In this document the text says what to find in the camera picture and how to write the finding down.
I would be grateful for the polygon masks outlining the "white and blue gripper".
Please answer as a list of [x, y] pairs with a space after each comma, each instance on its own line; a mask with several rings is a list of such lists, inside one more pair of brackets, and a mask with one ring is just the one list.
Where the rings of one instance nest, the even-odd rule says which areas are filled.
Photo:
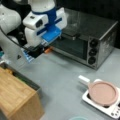
[[53, 24], [50, 24], [47, 14], [36, 15], [30, 12], [24, 18], [23, 24], [29, 46], [36, 47], [39, 44], [47, 46], [61, 35], [62, 30], [67, 26], [67, 18], [63, 8], [56, 11]]

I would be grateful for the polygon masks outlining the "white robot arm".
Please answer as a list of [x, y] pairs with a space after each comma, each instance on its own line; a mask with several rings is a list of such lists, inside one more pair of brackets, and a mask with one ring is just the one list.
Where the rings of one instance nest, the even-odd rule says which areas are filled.
[[[57, 9], [54, 0], [13, 0], [18, 4], [29, 4], [31, 11], [21, 19], [20, 14], [0, 4], [0, 47], [2, 59], [15, 65], [22, 61], [31, 61], [42, 50], [61, 36], [67, 26], [67, 17], [63, 7]], [[21, 46], [9, 33], [20, 24], [25, 26], [24, 34], [27, 44]]]

